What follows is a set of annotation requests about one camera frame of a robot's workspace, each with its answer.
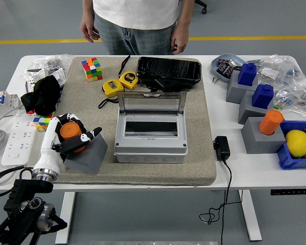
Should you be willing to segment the person's left hand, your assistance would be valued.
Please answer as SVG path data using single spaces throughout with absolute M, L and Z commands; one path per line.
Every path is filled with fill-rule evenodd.
M 182 53 L 189 40 L 189 24 L 178 22 L 171 35 L 171 50 L 173 54 Z

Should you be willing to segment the person's right hand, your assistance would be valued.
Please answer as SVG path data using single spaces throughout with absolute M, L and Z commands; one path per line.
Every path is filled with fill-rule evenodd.
M 82 19 L 80 30 L 84 39 L 90 43 L 93 43 L 100 38 L 98 30 L 94 27 L 94 20 L 92 19 Z

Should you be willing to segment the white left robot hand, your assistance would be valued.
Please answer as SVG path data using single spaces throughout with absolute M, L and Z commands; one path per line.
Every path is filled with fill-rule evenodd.
M 60 131 L 63 126 L 72 122 L 76 124 L 81 133 L 70 139 L 64 139 Z M 45 132 L 40 150 L 41 157 L 33 168 L 32 178 L 46 179 L 49 182 L 56 180 L 60 173 L 60 165 L 65 161 L 66 155 L 87 146 L 101 131 L 101 127 L 86 130 L 80 119 L 72 113 L 53 117 Z

